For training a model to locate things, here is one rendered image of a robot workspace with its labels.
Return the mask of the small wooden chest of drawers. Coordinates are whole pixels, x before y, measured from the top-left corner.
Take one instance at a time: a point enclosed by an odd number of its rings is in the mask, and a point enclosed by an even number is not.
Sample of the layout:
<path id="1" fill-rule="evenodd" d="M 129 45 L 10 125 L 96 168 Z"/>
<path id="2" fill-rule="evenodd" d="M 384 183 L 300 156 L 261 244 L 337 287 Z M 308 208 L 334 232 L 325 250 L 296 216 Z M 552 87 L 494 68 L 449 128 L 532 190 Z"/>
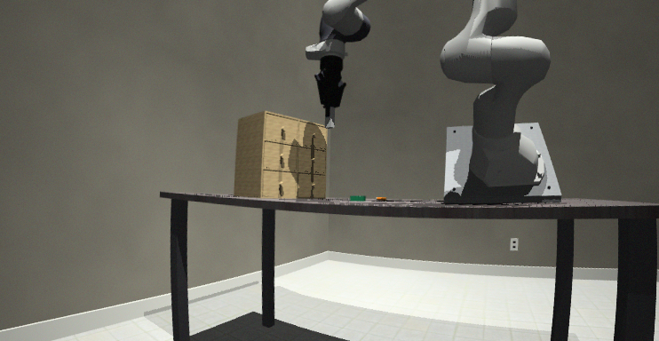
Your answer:
<path id="1" fill-rule="evenodd" d="M 299 122 L 310 123 L 313 125 L 325 128 L 325 125 L 312 123 L 305 120 L 297 119 L 294 117 L 280 115 L 268 111 L 262 111 L 254 115 L 249 115 L 238 119 L 237 141 L 236 141 L 236 155 L 235 155 L 235 172 L 234 172 L 234 196 L 246 196 L 253 198 L 300 198 L 300 199 L 326 199 L 326 169 L 327 169 L 327 133 L 326 131 L 326 149 L 317 147 L 302 146 L 287 142 L 281 142 L 271 139 L 265 139 L 266 130 L 266 114 L 276 115 L 283 118 L 296 120 L 298 123 L 298 136 L 299 136 Z M 263 168 L 264 164 L 264 145 L 266 142 L 272 142 L 287 146 L 293 146 L 297 149 L 297 166 L 296 170 L 282 170 L 273 168 Z M 298 170 L 298 148 L 308 148 L 325 152 L 325 173 L 300 171 Z M 291 172 L 296 175 L 296 197 L 270 197 L 262 196 L 263 186 L 263 170 L 278 170 L 281 172 Z M 323 175 L 325 178 L 325 197 L 297 197 L 298 187 L 298 173 Z"/>

